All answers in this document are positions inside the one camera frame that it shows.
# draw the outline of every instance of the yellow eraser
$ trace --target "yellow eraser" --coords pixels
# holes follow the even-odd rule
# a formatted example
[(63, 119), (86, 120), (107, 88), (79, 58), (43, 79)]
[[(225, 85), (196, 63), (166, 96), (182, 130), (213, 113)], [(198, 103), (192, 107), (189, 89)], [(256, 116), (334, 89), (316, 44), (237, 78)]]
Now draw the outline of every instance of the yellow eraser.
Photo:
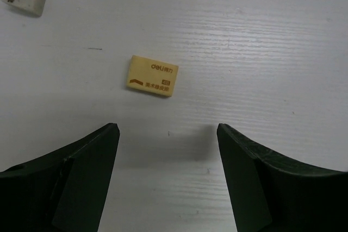
[(172, 96), (179, 66), (134, 55), (127, 86), (158, 95)]

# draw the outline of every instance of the dark green plastic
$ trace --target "dark green plastic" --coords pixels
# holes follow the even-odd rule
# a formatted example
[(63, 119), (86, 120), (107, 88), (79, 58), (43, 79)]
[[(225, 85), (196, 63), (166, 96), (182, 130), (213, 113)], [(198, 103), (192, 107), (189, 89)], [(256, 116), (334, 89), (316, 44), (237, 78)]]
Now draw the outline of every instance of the dark green plastic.
[(119, 137), (110, 123), (0, 173), (0, 231), (97, 232)]
[(226, 124), (217, 137), (238, 232), (347, 230), (348, 173), (286, 157)]

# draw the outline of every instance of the brand logo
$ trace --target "brand logo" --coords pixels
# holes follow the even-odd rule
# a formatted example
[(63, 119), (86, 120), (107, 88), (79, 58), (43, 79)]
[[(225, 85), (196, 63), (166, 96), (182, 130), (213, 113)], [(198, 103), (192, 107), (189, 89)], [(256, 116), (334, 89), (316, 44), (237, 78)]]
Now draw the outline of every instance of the brand logo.
[(173, 72), (173, 69), (170, 69), (170, 68), (165, 67), (165, 66), (152, 65), (151, 68), (152, 69), (156, 69), (156, 70), (160, 70), (160, 71), (163, 71), (163, 72), (167, 72), (167, 73), (172, 73)]

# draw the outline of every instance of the white table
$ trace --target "white table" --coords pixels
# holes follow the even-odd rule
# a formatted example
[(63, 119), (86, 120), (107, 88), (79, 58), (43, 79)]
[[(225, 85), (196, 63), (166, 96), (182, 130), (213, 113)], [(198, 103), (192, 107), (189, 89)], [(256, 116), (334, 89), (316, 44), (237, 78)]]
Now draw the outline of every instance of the white table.
[[(41, 18), (0, 7), (0, 170), (118, 123), (100, 232), (236, 232), (220, 122), (348, 170), (348, 0), (47, 0)], [(180, 66), (172, 98), (125, 88), (133, 54)]]

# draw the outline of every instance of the scratch mark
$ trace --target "scratch mark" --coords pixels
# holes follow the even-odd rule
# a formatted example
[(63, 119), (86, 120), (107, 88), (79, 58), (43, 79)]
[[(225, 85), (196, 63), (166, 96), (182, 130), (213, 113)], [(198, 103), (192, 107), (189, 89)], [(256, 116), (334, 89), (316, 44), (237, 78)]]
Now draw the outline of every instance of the scratch mark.
[(88, 48), (85, 48), (85, 49), (88, 49), (88, 50), (103, 50), (102, 48), (95, 48), (95, 47), (88, 47)]

